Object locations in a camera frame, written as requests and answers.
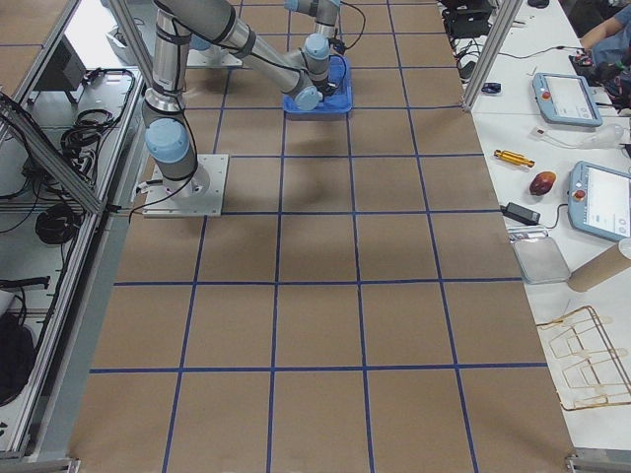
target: cardboard tube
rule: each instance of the cardboard tube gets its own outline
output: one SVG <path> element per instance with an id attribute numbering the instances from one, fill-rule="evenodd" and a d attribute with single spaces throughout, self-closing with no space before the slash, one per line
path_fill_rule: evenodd
<path id="1" fill-rule="evenodd" d="M 568 286 L 584 293 L 627 268 L 631 268 L 631 238 L 622 239 L 574 271 Z"/>

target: black bag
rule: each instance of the black bag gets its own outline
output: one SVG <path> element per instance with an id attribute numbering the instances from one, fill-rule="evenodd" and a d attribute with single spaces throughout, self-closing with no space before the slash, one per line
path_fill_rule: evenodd
<path id="1" fill-rule="evenodd" d="M 0 406 L 13 401 L 29 381 L 35 364 L 31 331 L 17 316 L 0 316 Z"/>

